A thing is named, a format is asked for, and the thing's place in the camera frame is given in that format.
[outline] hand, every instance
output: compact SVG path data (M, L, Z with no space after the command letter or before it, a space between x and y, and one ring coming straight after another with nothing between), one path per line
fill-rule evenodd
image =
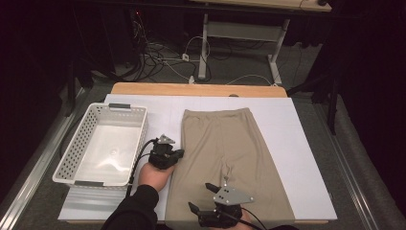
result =
M153 187L157 192L160 192L164 189L174 169L175 167L171 166L167 170L159 170L153 167L152 164L145 163L138 177L138 185L146 184Z
M248 215L247 211L245 211L243 209L242 209L242 217L241 217L241 219L251 223L250 216ZM222 230L222 228L210 228L210 229L211 230ZM236 226L231 227L231 228L226 228L226 229L229 229L229 230L252 230L252 227L247 226L247 225L239 222Z

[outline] beige skirt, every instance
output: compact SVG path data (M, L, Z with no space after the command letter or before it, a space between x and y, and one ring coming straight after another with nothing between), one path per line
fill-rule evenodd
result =
M169 189L166 225L174 230L199 229L192 202L213 210L214 194L205 183L227 184L252 196L242 206L266 227L291 224L292 208L272 156L249 110L197 112L186 110L182 121L184 157L176 165Z

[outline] wooden edge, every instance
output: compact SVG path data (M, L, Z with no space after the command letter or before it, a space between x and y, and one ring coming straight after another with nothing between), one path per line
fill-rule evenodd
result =
M294 10L305 12L331 12L331 5L327 3L325 6L320 6L317 0L191 0L201 3L216 3L224 5L240 5L247 7L262 7L282 10Z
M87 219L81 219L81 220L61 220L61 221L66 221L70 224L104 224L105 220L87 220ZM164 220L158 220L156 221L157 224L165 224Z
M221 84L129 83L118 82L112 94L155 96L205 96L242 98L287 98L286 91L278 86L248 86Z
M71 224L104 224L104 220L66 220L66 222ZM326 224L328 220L320 220L320 219L309 219L309 220L295 220L295 224ZM158 220L157 224L165 224L164 220Z

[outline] wooden board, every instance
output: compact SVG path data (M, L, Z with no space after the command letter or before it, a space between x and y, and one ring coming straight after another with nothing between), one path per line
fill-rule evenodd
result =
M250 7L302 10L307 12L331 12L329 4L319 6L317 0L192 0L193 2L241 5Z
M206 96L243 98L287 98L286 91L278 86L247 86L221 84L127 83L113 86L112 94L159 96Z

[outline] black sleeve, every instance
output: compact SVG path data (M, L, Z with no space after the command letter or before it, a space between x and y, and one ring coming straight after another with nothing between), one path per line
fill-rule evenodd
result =
M149 185L140 185L133 196L125 198L104 223L104 229L155 229L157 216L154 208L158 192Z

